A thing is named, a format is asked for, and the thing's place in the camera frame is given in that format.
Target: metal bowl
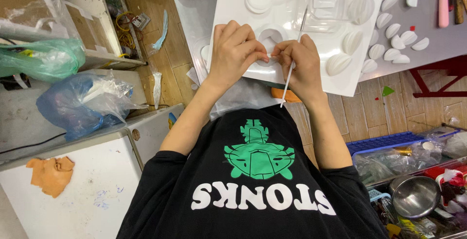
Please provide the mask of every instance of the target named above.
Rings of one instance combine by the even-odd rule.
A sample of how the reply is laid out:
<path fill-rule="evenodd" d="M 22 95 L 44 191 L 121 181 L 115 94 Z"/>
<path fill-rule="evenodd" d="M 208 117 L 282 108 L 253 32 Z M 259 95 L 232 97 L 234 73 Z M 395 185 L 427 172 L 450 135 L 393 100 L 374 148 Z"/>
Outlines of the metal bowl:
<path fill-rule="evenodd" d="M 405 218 L 427 216 L 440 201 L 440 188 L 435 180 L 425 176 L 400 176 L 389 185 L 392 203 Z"/>

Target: metal table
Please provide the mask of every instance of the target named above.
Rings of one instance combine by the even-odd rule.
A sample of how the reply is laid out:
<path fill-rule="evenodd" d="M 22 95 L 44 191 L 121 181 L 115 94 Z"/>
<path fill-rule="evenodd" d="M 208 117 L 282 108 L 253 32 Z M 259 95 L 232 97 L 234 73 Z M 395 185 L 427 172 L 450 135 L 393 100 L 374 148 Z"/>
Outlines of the metal table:
<path fill-rule="evenodd" d="M 192 58 L 194 58 L 192 48 L 196 41 L 211 35 L 216 2 L 217 0 L 175 0 Z M 390 40 L 384 33 L 390 24 L 399 23 L 401 25 L 399 34 L 415 26 L 417 41 L 428 37 L 430 45 L 423 51 L 414 51 L 409 46 L 402 50 L 401 53 L 411 59 L 410 64 L 393 64 L 382 58 L 378 59 L 378 69 L 364 74 L 360 81 L 467 54 L 467 21 L 464 24 L 454 25 L 454 11 L 452 11 L 450 25 L 444 29 L 438 28 L 438 0 L 418 0 L 416 8 L 409 8 L 405 0 L 399 0 L 387 13 L 392 14 L 393 18 L 388 25 L 379 30 L 378 44 L 384 45 L 386 49 L 391 48 Z"/>

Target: black t-shirt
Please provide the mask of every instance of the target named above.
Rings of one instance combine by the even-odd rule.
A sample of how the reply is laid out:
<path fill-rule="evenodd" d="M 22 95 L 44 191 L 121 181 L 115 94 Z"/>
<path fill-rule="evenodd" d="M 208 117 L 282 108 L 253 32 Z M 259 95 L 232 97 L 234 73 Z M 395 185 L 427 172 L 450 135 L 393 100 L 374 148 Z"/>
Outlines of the black t-shirt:
<path fill-rule="evenodd" d="M 117 238 L 387 238 L 353 166 L 321 170 L 285 108 L 208 123 L 190 156 L 160 151 Z"/>

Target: wood plank flooring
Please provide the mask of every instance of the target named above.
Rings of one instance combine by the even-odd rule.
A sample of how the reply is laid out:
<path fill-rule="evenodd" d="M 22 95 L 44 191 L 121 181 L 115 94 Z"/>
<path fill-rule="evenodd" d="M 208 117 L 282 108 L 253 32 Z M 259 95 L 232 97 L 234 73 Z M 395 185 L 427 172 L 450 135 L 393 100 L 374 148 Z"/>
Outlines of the wood plank flooring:
<path fill-rule="evenodd" d="M 143 54 L 160 38 L 162 33 L 163 11 L 167 10 L 169 29 L 160 51 L 149 57 L 149 65 L 162 73 L 160 108 L 190 103 L 196 93 L 194 82 L 186 75 L 193 67 L 190 50 L 174 0 L 126 0 L 127 6 L 135 14 L 146 13 L 151 21 L 143 30 Z M 148 104 L 154 105 L 152 91 L 154 78 L 149 66 L 137 68 L 145 90 Z M 423 70 L 420 72 L 431 91 L 439 90 L 453 79 L 443 71 Z M 384 86 L 395 92 L 382 97 Z M 448 91 L 467 91 L 467 78 L 455 83 Z M 412 93 L 420 92 L 409 71 L 390 74 L 377 79 L 363 81 L 357 85 L 354 97 L 341 97 L 328 94 L 332 114 L 345 142 L 376 138 L 404 131 L 419 133 L 442 122 L 467 127 L 467 98 L 414 98 Z M 310 118 L 302 103 L 285 105 L 297 124 L 303 148 L 316 164 Z M 154 110 L 138 110 L 143 114 Z"/>

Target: power strip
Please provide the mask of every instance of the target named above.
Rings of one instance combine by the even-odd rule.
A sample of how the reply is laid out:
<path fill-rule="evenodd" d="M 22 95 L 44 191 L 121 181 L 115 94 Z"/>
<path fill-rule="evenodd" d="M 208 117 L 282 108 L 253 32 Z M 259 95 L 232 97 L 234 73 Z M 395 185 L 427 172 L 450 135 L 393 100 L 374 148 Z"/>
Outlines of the power strip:
<path fill-rule="evenodd" d="M 135 25 L 140 31 L 143 31 L 144 27 L 146 27 L 151 21 L 151 18 L 147 16 L 145 13 L 141 13 L 132 21 L 133 25 Z"/>

